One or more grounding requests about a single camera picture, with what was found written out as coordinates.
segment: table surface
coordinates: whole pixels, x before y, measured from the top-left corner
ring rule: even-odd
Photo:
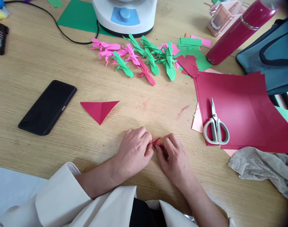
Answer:
[[[48,1],[33,1],[60,17],[64,7],[55,9]],[[209,7],[203,0],[159,0],[153,31],[146,37],[155,45],[177,43],[187,32],[211,39],[206,29]],[[239,179],[227,166],[229,156],[219,147],[207,147],[201,133],[191,129],[196,93],[191,78],[179,70],[170,81],[162,65],[154,76],[155,86],[144,78],[129,78],[115,65],[105,66],[90,45],[66,40],[52,18],[26,4],[7,6],[11,16],[6,54],[0,56],[0,166],[42,178],[51,177],[65,162],[88,171],[115,155],[125,131],[145,126],[153,138],[175,133],[190,156],[191,168],[211,199],[221,206],[237,226],[279,226],[284,220],[287,200],[270,181]],[[243,75],[235,55],[267,31],[279,11],[235,53],[213,69]],[[88,42],[95,36],[61,27],[73,40]],[[127,44],[122,38],[99,35],[108,43]],[[18,129],[18,123],[52,80],[77,87],[77,92],[47,136]],[[80,102],[120,101],[98,125]],[[142,200],[161,199],[185,213],[190,209],[180,192],[170,184],[158,166],[156,154],[149,165],[124,184],[137,185]]]

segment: white jacket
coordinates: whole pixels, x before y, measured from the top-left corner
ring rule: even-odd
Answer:
[[[75,179],[78,174],[73,163],[66,163],[37,195],[20,207],[10,208],[0,219],[0,226],[129,227],[136,186],[119,186],[92,200]],[[167,227],[197,226],[162,200],[146,203],[151,209],[162,209]]]

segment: black smartphone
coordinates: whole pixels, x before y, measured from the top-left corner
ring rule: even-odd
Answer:
[[[72,85],[53,80],[18,127],[39,136],[49,134],[76,91]]]

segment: black cable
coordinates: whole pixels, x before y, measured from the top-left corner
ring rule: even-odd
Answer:
[[[53,20],[55,21],[55,24],[56,24],[57,28],[59,29],[59,31],[60,31],[60,32],[62,33],[62,35],[64,35],[64,37],[66,37],[69,41],[71,41],[71,42],[73,42],[73,43],[76,43],[76,44],[82,44],[82,45],[87,45],[87,44],[92,44],[92,43],[93,43],[93,42],[81,43],[81,42],[77,42],[77,41],[74,41],[74,40],[70,39],[66,34],[63,33],[63,31],[62,31],[61,28],[59,27],[59,25],[58,25],[56,19],[53,17],[53,15],[50,14],[50,12],[47,11],[46,9],[41,8],[40,6],[34,5],[34,4],[32,4],[32,3],[29,3],[29,2],[18,1],[18,0],[5,2],[5,4],[9,4],[9,3],[25,3],[25,4],[28,4],[28,5],[31,5],[31,6],[35,6],[35,7],[39,8],[39,9],[42,9],[43,11],[47,12],[47,13],[53,18]],[[99,35],[99,22],[98,22],[98,20],[97,20],[97,34],[96,34],[96,37],[95,37],[95,38],[98,38],[98,35]]]

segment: scissors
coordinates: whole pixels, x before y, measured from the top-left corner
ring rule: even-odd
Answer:
[[[214,107],[213,99],[211,98],[211,111],[212,111],[212,118],[207,121],[207,123],[204,125],[203,128],[203,135],[207,142],[211,144],[219,144],[219,145],[225,145],[229,142],[230,136],[229,131],[226,127],[226,125],[220,121],[220,119],[217,118],[216,115],[216,109]],[[207,127],[211,125],[211,132],[212,132],[212,139],[210,140],[207,136]],[[222,134],[221,134],[221,128],[225,131],[226,138],[224,141],[222,141]]]

